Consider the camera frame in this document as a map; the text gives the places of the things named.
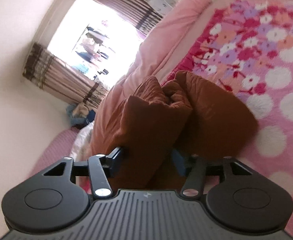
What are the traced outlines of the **brown padded jacket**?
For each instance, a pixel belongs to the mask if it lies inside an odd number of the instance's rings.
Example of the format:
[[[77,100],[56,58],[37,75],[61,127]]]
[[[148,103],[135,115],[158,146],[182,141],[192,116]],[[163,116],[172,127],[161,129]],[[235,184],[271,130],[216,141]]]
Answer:
[[[235,157],[255,135],[258,122],[232,93],[191,72],[165,85],[148,76],[135,91],[120,82],[100,104],[91,139],[92,154],[116,147],[126,157],[110,179],[113,190],[179,190],[172,150],[213,161]]]

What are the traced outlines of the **pile of bags and clothes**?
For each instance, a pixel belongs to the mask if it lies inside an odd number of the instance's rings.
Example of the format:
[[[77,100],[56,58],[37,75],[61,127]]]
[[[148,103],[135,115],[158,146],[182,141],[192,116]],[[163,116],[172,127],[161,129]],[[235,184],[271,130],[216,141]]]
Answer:
[[[96,113],[93,109],[89,109],[85,103],[78,105],[68,105],[66,114],[69,118],[70,125],[77,129],[82,129],[94,121]]]

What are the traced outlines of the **purple quilted headboard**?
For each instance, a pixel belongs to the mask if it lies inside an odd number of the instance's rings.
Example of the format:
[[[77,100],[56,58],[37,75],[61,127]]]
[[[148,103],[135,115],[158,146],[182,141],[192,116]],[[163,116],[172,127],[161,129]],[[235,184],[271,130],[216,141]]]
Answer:
[[[79,129],[71,127],[60,132],[40,155],[27,178],[37,174],[61,158],[69,156],[79,131]]]

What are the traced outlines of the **white floral duvet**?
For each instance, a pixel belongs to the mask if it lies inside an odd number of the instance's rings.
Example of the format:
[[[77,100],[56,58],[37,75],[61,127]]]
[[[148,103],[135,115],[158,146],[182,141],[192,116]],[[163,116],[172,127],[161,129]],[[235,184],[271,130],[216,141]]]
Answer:
[[[74,161],[85,161],[91,156],[91,137],[94,121],[82,128],[78,133],[70,152]]]

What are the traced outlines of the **pink polka dot blanket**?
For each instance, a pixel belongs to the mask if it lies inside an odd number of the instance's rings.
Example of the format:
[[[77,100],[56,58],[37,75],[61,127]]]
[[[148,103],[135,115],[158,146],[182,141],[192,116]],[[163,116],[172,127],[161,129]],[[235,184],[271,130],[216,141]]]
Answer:
[[[241,159],[293,198],[293,39],[213,43],[204,77],[233,92],[259,130]],[[287,226],[293,235],[293,214]]]

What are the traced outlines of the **left striped curtain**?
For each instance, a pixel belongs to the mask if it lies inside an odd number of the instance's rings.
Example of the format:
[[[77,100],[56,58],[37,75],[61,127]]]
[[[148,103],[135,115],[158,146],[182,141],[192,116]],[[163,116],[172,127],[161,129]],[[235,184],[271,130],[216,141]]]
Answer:
[[[98,109],[109,92],[101,81],[89,79],[36,42],[27,57],[22,75],[36,87],[66,103],[83,102],[94,110]]]

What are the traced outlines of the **striped curtain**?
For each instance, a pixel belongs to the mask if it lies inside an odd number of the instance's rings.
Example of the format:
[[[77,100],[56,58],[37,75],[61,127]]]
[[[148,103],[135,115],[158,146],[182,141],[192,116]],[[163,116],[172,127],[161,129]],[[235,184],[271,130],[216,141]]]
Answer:
[[[115,10],[128,20],[138,31],[147,35],[162,20],[147,0],[94,0]]]
[[[66,103],[83,102],[94,110],[98,109],[109,92],[101,81],[89,79],[36,42],[27,57],[22,75],[36,87]]]

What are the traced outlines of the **pink floral blanket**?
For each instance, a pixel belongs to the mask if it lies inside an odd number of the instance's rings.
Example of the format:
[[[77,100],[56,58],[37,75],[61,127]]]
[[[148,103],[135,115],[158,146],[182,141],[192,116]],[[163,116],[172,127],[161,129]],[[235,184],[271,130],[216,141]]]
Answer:
[[[180,70],[238,97],[293,90],[293,2],[235,0],[215,10]]]

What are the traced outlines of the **hanging laundry outside window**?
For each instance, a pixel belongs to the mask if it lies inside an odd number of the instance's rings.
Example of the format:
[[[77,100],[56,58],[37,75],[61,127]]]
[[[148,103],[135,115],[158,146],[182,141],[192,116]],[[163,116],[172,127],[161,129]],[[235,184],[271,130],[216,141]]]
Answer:
[[[94,79],[109,74],[110,59],[114,57],[115,51],[110,47],[106,35],[87,25],[73,51],[82,60],[79,69],[84,74],[92,74]]]

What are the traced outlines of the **pink quilt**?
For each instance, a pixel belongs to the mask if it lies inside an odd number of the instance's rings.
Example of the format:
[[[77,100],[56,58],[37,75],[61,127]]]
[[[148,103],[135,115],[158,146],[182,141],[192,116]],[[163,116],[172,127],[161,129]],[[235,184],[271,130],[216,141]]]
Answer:
[[[141,43],[128,72],[108,92],[98,107],[90,141],[91,155],[105,153],[105,129],[118,106],[132,95],[147,76],[156,75],[189,29],[213,0],[180,0]]]

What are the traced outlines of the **right striped curtain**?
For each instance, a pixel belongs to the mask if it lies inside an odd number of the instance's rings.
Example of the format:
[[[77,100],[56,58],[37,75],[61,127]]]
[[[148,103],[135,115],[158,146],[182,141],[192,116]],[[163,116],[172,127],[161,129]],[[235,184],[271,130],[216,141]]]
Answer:
[[[162,20],[147,0],[94,0],[115,10],[128,20],[138,31],[147,35]]]

